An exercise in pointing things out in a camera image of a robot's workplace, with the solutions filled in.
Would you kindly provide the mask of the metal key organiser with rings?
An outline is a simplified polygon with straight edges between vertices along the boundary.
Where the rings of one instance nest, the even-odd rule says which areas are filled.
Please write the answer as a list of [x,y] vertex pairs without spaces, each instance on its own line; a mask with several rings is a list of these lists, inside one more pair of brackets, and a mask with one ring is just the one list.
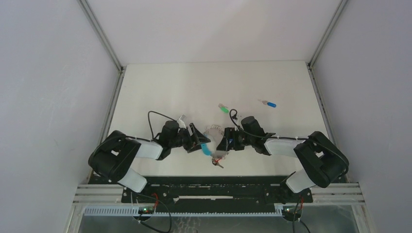
[[229,152],[218,149],[218,145],[224,136],[222,127],[216,124],[207,126],[203,135],[210,140],[210,142],[201,144],[203,154],[210,157],[214,166],[224,168],[220,162],[225,159]]

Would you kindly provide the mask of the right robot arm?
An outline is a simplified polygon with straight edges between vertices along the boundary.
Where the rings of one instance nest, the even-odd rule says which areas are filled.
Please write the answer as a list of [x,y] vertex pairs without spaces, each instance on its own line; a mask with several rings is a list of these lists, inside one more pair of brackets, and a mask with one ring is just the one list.
[[281,183],[281,197],[287,202],[295,201],[307,188],[328,187],[349,170],[346,156],[322,132],[314,131],[306,138],[276,136],[266,133],[253,116],[242,119],[240,125],[234,122],[234,127],[225,128],[216,150],[240,151],[247,146],[259,154],[284,155],[299,160],[302,169]]

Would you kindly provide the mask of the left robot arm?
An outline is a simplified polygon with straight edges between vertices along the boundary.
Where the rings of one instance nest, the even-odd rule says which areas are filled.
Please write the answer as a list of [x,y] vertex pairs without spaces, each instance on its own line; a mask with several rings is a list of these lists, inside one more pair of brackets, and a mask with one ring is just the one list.
[[152,190],[147,179],[131,168],[135,158],[163,160],[174,148],[182,147],[191,153],[201,149],[210,139],[202,134],[193,123],[183,127],[175,120],[169,120],[152,140],[137,138],[113,131],[88,159],[92,170],[112,183],[118,183],[133,191],[140,202],[147,202]]

